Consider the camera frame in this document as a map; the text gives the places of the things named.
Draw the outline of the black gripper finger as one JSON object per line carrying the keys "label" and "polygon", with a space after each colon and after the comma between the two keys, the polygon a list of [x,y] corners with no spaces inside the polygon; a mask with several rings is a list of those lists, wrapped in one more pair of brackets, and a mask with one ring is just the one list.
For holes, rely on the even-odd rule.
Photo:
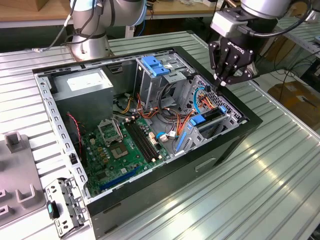
{"label": "black gripper finger", "polygon": [[210,67],[214,70],[214,85],[226,86],[229,73],[229,41],[212,41],[209,46]]}
{"label": "black gripper finger", "polygon": [[254,54],[229,53],[222,63],[222,72],[219,74],[219,85],[234,85],[249,81],[257,76],[254,64]]}

